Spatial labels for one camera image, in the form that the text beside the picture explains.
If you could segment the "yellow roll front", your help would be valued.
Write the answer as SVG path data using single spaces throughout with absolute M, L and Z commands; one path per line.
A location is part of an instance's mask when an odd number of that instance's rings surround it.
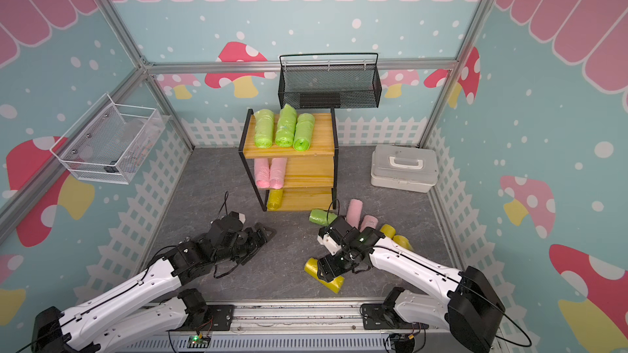
M 326 282 L 318 276 L 318 261 L 315 258 L 310 258 L 305 266 L 304 271 L 306 271 L 312 278 L 316 279 L 319 283 L 325 286 L 327 289 L 330 289 L 334 294 L 338 294 L 340 289 L 342 289 L 344 284 L 343 276 L 339 276 L 334 278 L 331 282 Z

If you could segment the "green roll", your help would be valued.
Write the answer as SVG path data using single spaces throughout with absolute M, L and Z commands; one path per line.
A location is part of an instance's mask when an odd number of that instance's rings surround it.
M 313 114 L 299 115 L 294 132 L 293 147 L 295 150 L 303 152 L 310 149 L 315 123 L 316 119 Z
M 285 104 L 281 109 L 276 124 L 275 143 L 281 148 L 290 148 L 294 144 L 298 114 L 290 104 Z
M 268 149 L 273 145 L 275 115 L 269 109 L 254 114 L 255 127 L 253 142 L 257 148 Z
M 321 227 L 328 227 L 338 216 L 330 211 L 313 209 L 309 215 L 309 222 Z

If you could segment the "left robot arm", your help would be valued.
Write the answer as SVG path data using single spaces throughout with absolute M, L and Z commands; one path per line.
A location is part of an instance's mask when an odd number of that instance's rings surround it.
M 191 281 L 218 265 L 245 265 L 276 235 L 276 230 L 245 224 L 245 215 L 222 206 L 209 230 L 192 240 L 168 245 L 147 268 L 104 294 L 63 311 L 49 307 L 34 321 L 31 352 L 116 352 L 157 333 L 180 328 L 196 338 L 231 327 L 231 305 L 210 306 Z

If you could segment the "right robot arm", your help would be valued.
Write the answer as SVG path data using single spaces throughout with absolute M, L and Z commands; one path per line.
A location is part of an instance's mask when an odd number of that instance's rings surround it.
M 464 271 L 430 261 L 373 227 L 359 230 L 342 216 L 325 212 L 317 239 L 328 255 L 317 259 L 316 277 L 331 284 L 359 266 L 395 275 L 419 289 L 395 287 L 381 303 L 360 308 L 366 330 L 388 331 L 384 349 L 419 352 L 414 339 L 430 328 L 448 331 L 471 352 L 489 352 L 507 318 L 505 306 L 487 277 L 472 266 Z

